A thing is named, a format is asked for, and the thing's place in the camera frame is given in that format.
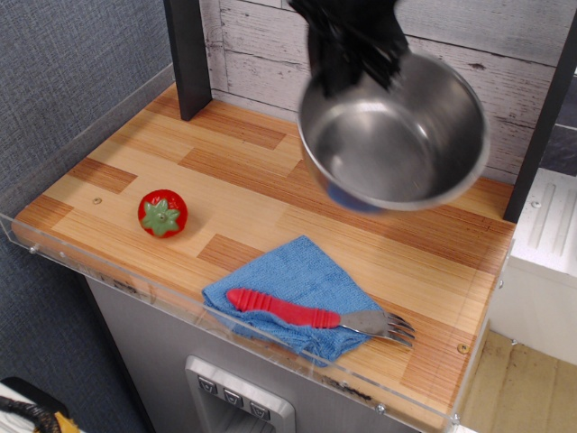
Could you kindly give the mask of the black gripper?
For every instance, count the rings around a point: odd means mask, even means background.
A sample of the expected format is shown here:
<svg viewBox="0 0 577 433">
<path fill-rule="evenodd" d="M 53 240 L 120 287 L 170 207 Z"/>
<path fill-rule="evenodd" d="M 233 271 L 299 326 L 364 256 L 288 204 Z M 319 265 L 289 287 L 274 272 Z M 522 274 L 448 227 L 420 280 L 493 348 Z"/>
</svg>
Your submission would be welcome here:
<svg viewBox="0 0 577 433">
<path fill-rule="evenodd" d="M 307 51 L 311 75 L 328 97 L 356 85 L 362 68 L 387 90 L 400 71 L 399 56 L 408 41 L 395 15 L 394 1 L 290 1 L 308 24 Z M 370 48 L 361 53 L 358 44 Z"/>
</svg>

